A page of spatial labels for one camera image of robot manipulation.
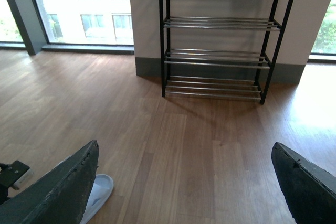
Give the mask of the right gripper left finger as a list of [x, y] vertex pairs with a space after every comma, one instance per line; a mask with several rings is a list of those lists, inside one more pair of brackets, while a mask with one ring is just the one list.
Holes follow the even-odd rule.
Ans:
[[80, 223], [93, 188], [99, 145], [90, 141], [1, 205], [1, 223]]

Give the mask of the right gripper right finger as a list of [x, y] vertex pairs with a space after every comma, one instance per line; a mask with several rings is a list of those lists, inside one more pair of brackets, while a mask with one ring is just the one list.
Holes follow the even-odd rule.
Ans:
[[296, 223], [335, 223], [335, 176], [279, 142], [271, 160]]

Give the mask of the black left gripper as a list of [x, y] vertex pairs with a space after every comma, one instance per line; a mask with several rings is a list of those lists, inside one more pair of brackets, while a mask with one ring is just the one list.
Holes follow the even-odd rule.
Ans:
[[28, 170], [29, 166], [21, 161], [14, 161], [11, 164], [1, 163], [1, 203], [9, 200], [9, 188]]

